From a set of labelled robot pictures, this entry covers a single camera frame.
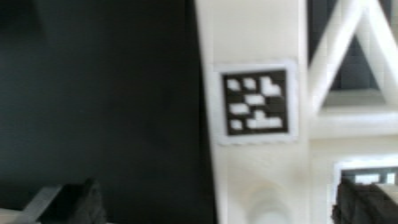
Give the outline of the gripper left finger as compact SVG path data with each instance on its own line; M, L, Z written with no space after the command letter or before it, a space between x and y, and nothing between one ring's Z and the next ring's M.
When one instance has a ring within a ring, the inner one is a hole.
M98 181L45 187L13 224L105 224Z

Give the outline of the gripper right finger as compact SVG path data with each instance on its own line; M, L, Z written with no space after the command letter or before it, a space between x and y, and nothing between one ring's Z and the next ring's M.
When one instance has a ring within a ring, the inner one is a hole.
M333 223L398 224L398 204L375 184L361 185L341 180Z

